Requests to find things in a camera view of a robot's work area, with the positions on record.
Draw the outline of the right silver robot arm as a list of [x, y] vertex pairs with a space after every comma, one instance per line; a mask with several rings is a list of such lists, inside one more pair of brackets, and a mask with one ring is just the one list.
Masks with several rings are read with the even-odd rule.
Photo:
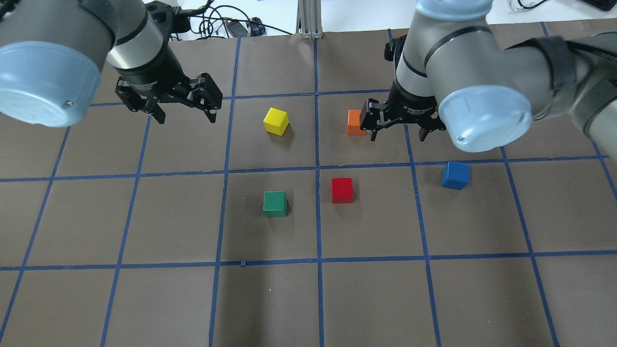
[[490, 0], [418, 0], [408, 34], [390, 42], [388, 99], [367, 99], [361, 129], [416, 124], [419, 140], [448, 132], [461, 151], [485, 152], [534, 121], [571, 115], [615, 160], [616, 32], [531, 38], [501, 49], [488, 27]]

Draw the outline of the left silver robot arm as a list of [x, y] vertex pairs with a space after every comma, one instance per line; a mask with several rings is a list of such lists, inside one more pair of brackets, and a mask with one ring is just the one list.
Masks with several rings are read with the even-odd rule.
[[223, 94], [208, 73], [185, 75], [170, 47], [197, 10], [161, 1], [3, 0], [0, 109], [46, 127], [81, 121], [109, 63], [115, 94], [130, 112], [164, 124], [160, 104], [197, 108], [215, 122]]

